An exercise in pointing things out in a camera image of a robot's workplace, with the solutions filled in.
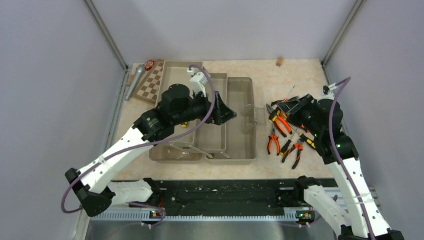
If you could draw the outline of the black yellow small screwdriver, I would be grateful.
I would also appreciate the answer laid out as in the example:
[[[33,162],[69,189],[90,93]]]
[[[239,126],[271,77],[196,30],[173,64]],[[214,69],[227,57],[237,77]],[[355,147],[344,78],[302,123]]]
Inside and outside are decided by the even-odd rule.
[[[291,94],[292,94],[292,92],[293,92],[293,90],[294,90],[295,88],[296,88],[296,86],[294,85],[294,86],[291,88],[291,90],[288,92],[287,96],[286,96],[284,99],[280,100],[278,104],[288,102],[288,101],[289,101],[289,98],[290,98],[290,96],[291,96]]]

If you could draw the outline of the translucent beige tool box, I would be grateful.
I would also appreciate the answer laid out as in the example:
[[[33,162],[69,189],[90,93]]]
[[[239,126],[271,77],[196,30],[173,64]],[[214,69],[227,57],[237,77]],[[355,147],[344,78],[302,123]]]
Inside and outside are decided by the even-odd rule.
[[[256,108],[253,80],[207,68],[215,90],[237,114],[224,125],[204,124],[194,133],[160,144],[149,158],[160,163],[197,164],[205,158],[215,165],[249,165],[257,157],[257,125],[265,123],[265,110]]]

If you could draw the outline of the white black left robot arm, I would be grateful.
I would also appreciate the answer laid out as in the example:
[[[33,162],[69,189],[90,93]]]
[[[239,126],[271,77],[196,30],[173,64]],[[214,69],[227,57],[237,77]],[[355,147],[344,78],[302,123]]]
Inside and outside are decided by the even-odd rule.
[[[183,84],[171,85],[157,107],[142,114],[115,145],[89,165],[65,173],[69,187],[62,197],[62,211],[70,213],[65,208],[70,192],[74,192],[81,210],[89,217],[98,216],[111,206],[131,202],[156,206],[161,194],[152,179],[114,182],[115,176],[153,147],[177,140],[176,126],[195,120],[200,120],[202,125],[221,126],[236,117],[237,113],[223,102],[217,91],[209,100],[202,91],[192,93]]]

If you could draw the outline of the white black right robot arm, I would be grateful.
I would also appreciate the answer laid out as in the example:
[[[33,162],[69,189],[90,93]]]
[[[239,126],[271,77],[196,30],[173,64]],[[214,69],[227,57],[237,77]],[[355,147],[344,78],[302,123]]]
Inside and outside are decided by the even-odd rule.
[[[332,173],[346,208],[339,206],[316,179],[306,176],[297,180],[294,202],[312,206],[339,240],[403,240],[402,232],[392,229],[377,207],[357,148],[342,130],[344,113],[340,104],[308,94],[277,107],[288,123],[305,127],[313,135],[315,150]]]

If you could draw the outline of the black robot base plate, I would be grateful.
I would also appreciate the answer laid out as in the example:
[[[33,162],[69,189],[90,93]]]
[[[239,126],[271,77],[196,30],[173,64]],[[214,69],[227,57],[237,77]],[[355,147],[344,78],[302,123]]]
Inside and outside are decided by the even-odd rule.
[[[146,204],[163,207],[167,217],[284,216],[312,212],[299,198],[294,179],[156,180]]]

